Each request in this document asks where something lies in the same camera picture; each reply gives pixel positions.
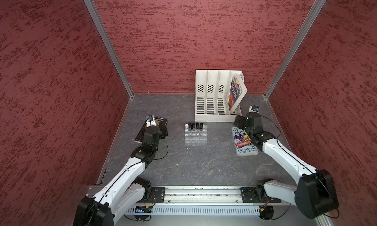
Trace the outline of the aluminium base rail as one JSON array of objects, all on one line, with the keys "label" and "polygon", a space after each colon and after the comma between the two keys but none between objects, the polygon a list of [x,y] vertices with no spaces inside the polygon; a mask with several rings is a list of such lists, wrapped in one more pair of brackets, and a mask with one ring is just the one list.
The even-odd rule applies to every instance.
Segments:
[{"label": "aluminium base rail", "polygon": [[163,186],[166,188],[165,205],[263,205],[259,203],[243,203],[241,187],[256,186]]}]

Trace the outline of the corner aluminium profile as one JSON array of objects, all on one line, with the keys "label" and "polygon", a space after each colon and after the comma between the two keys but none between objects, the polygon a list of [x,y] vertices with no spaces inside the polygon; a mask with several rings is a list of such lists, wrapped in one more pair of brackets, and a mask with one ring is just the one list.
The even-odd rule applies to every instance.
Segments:
[{"label": "corner aluminium profile", "polygon": [[131,87],[131,84],[124,72],[124,69],[123,69],[123,66],[120,62],[120,59],[115,51],[115,48],[111,42],[111,39],[107,33],[107,30],[106,30],[106,27],[100,17],[100,14],[97,10],[97,7],[94,3],[94,0],[83,0],[84,1],[84,4],[97,28],[97,31],[99,32],[100,36],[101,36],[101,39],[107,49],[107,52],[123,82],[123,85],[128,93],[128,96],[133,99],[134,96],[135,96],[135,93]]},{"label": "corner aluminium profile", "polygon": [[282,75],[284,74],[285,70],[287,69],[289,63],[291,62],[292,58],[296,54],[297,50],[299,49],[301,43],[305,39],[306,35],[308,34],[310,28],[312,27],[313,23],[315,22],[316,18],[318,17],[320,11],[324,7],[327,0],[315,0],[311,9],[309,10],[305,20],[303,21],[300,29],[298,30],[294,41],[292,42],[286,56],[284,57],[282,63],[280,64],[277,72],[275,73],[270,85],[268,86],[266,92],[264,93],[264,97],[266,100],[270,98],[272,95],[275,87],[277,86],[279,80],[281,79]]}]

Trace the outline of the black hardcover Maugham book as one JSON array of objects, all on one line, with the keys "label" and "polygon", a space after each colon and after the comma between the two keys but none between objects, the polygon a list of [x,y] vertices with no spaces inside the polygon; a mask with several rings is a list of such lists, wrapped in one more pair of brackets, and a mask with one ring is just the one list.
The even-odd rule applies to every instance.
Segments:
[{"label": "black hardcover Maugham book", "polygon": [[[165,118],[157,117],[157,116],[154,116],[154,117],[155,117],[156,125],[159,127],[159,129],[162,133],[162,134],[160,134],[160,140],[165,139],[168,136],[168,131],[167,131],[168,120],[165,119]],[[147,129],[147,127],[144,123],[142,125],[140,131],[138,132],[137,136],[134,139],[134,141],[136,143],[142,143],[146,129]]]}]

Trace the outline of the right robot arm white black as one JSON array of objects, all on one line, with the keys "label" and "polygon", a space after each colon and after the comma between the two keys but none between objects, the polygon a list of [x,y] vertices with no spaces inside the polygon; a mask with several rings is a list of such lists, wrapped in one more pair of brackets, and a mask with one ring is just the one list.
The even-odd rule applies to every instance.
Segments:
[{"label": "right robot arm white black", "polygon": [[338,210],[339,201],[332,175],[307,164],[287,149],[271,132],[264,130],[258,107],[246,116],[237,115],[234,125],[246,132],[251,143],[272,157],[295,181],[294,185],[273,179],[257,182],[245,196],[254,196],[265,205],[271,198],[294,205],[307,218],[314,219]]}]

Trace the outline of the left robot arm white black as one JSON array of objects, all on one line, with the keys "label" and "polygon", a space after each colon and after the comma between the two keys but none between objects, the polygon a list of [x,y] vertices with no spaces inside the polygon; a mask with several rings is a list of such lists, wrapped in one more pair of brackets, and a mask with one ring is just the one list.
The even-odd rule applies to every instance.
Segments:
[{"label": "left robot arm white black", "polygon": [[139,176],[155,159],[160,140],[167,136],[165,123],[149,123],[143,141],[123,169],[93,197],[84,197],[79,202],[73,225],[114,226],[135,203],[148,200],[151,182]]}]

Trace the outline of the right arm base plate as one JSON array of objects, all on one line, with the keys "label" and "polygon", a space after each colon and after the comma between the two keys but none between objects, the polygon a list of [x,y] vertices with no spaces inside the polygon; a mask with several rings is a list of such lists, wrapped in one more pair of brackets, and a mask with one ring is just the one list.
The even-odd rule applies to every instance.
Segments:
[{"label": "right arm base plate", "polygon": [[243,203],[282,203],[280,199],[268,197],[261,187],[241,187],[241,198]]}]

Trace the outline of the right corner aluminium profile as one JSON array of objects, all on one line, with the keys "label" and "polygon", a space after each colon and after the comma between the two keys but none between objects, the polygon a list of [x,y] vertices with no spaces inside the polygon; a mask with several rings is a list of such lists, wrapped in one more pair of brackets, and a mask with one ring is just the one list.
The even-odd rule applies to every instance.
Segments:
[{"label": "right corner aluminium profile", "polygon": [[306,35],[308,34],[310,28],[312,27],[313,23],[315,22],[316,18],[318,17],[320,11],[324,7],[327,0],[315,0],[311,9],[309,10],[305,20],[303,21],[300,29],[298,30],[294,41],[292,42],[286,56],[284,57],[282,63],[280,64],[277,72],[275,73],[270,85],[268,86],[266,92],[264,93],[264,97],[266,100],[270,98],[272,95],[275,87],[277,86],[279,80],[281,79],[282,75],[284,74],[285,70],[287,69],[289,63],[291,62],[292,58],[296,54],[297,50],[299,49],[301,43],[305,39]]}]

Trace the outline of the left corner aluminium profile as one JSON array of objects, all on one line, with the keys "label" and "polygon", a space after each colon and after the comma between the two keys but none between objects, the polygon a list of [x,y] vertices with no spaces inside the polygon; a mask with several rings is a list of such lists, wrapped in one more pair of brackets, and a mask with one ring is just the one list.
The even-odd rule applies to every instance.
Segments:
[{"label": "left corner aluminium profile", "polygon": [[97,31],[99,32],[100,36],[101,36],[101,39],[107,49],[107,52],[123,82],[123,85],[128,93],[128,96],[133,99],[134,96],[135,96],[135,93],[131,87],[131,84],[124,72],[124,69],[123,69],[123,66],[120,62],[120,59],[115,51],[115,48],[111,42],[111,39],[107,33],[107,30],[106,30],[106,27],[100,17],[100,14],[97,10],[97,7],[94,3],[94,0],[83,0],[84,1],[84,4],[97,28]]}]

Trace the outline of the Treehouse paperback book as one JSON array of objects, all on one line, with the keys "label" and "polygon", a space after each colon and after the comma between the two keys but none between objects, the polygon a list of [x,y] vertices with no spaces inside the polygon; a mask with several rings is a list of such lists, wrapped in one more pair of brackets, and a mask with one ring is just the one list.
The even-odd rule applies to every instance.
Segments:
[{"label": "Treehouse paperback book", "polygon": [[259,154],[258,148],[251,143],[246,131],[237,127],[231,128],[237,156],[255,156]]}]

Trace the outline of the white magazine file organizer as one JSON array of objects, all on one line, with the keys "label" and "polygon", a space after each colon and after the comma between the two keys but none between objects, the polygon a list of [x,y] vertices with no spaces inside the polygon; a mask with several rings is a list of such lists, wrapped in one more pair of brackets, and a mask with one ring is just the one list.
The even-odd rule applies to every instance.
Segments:
[{"label": "white magazine file organizer", "polygon": [[240,70],[196,70],[195,71],[195,121],[231,122],[241,115],[240,105],[235,113],[229,112],[230,82]]}]

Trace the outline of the blue book in organizer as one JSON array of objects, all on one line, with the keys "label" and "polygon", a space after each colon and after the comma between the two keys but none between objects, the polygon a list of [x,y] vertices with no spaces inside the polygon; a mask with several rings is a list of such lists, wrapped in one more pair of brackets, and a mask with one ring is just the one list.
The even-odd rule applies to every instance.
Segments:
[{"label": "blue book in organizer", "polygon": [[235,113],[237,107],[247,93],[247,88],[241,74],[233,75],[230,82],[230,92],[228,99],[229,112]]}]

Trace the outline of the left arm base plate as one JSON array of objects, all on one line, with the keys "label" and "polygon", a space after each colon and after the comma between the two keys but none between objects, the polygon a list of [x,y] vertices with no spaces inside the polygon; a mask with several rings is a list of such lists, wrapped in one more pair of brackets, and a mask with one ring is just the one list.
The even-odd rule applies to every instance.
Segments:
[{"label": "left arm base plate", "polygon": [[137,203],[163,203],[165,199],[165,187],[149,187]]}]

